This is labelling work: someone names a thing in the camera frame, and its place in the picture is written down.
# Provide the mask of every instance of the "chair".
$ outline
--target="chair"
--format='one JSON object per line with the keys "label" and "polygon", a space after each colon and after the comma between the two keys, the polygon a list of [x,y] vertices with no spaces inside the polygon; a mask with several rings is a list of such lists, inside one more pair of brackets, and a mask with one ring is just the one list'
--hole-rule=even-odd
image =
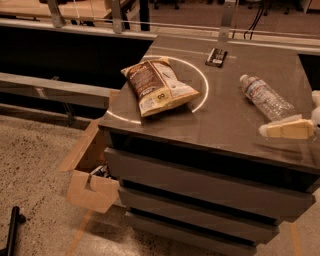
{"label": "chair", "polygon": [[[154,4],[154,9],[158,10],[159,6],[158,6],[158,2],[159,0],[150,0],[150,3]],[[173,0],[174,3],[174,9],[178,10],[179,9],[179,5],[178,5],[178,0]]]}
{"label": "chair", "polygon": [[264,12],[263,15],[267,16],[269,10],[271,9],[272,5],[275,2],[282,2],[284,7],[285,7],[285,11],[284,14],[288,15],[289,14],[289,6],[286,4],[286,0],[284,1],[279,1],[279,0],[246,0],[246,2],[248,3],[248,9],[252,9],[253,4],[258,4],[259,8],[263,7],[264,8]]}

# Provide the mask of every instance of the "desk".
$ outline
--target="desk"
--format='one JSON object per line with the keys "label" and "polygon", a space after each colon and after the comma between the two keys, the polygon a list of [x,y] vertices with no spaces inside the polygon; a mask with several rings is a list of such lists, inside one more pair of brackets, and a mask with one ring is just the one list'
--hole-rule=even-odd
{"label": "desk", "polygon": [[[111,16],[111,5],[106,4],[105,0],[88,0],[68,2],[59,5],[61,15],[68,19],[85,19],[93,20],[95,18],[106,18]],[[26,17],[51,17],[47,4],[42,4],[38,0],[10,0],[0,3],[0,14],[26,16]]]}
{"label": "desk", "polygon": [[[204,64],[217,46],[228,51],[221,69]],[[257,129],[268,121],[241,92],[239,77],[264,78],[310,118],[311,88],[298,52],[158,36],[144,58],[150,55],[169,56],[178,78],[202,96],[141,119],[125,84],[101,119],[128,222],[227,255],[253,255],[279,223],[314,203],[320,141],[261,137]]]}

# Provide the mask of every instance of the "black chair leg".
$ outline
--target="black chair leg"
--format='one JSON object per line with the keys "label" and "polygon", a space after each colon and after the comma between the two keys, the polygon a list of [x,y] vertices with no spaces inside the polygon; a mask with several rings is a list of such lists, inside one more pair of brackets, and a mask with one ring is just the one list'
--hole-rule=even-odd
{"label": "black chair leg", "polygon": [[15,206],[12,208],[11,211],[11,219],[10,219],[10,226],[8,232],[8,239],[7,239],[7,246],[6,248],[0,251],[1,256],[13,256],[14,255],[14,248],[16,244],[16,237],[17,237],[17,228],[19,223],[26,222],[26,218],[19,213],[20,208]]}
{"label": "black chair leg", "polygon": [[174,1],[174,9],[176,9],[176,10],[179,9],[178,0]]}
{"label": "black chair leg", "polygon": [[268,5],[268,7],[265,9],[265,11],[263,13],[264,16],[268,16],[268,11],[271,9],[272,4],[273,4],[273,1],[271,1],[270,4]]}

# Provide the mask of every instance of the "open cardboard box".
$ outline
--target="open cardboard box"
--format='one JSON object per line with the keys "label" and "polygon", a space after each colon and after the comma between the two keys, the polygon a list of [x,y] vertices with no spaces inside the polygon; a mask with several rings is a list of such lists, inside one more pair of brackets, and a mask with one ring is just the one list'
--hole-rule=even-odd
{"label": "open cardboard box", "polygon": [[93,120],[83,132],[58,168],[58,172],[72,171],[67,201],[73,205],[105,213],[113,204],[121,206],[118,194],[119,182],[90,175],[96,167],[105,163],[106,140]]}

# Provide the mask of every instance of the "terrazzo floor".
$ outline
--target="terrazzo floor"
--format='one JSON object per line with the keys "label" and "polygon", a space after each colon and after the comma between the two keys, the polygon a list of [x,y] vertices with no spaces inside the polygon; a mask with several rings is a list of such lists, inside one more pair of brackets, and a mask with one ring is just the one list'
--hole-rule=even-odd
{"label": "terrazzo floor", "polygon": [[[27,221],[19,225],[16,256],[212,256],[212,251],[134,230],[125,209],[105,214],[65,200],[71,173],[56,170],[89,124],[67,126],[66,116],[0,104],[0,248],[6,246],[11,209]],[[295,223],[257,247],[257,256],[319,255],[320,191],[317,202]]]}

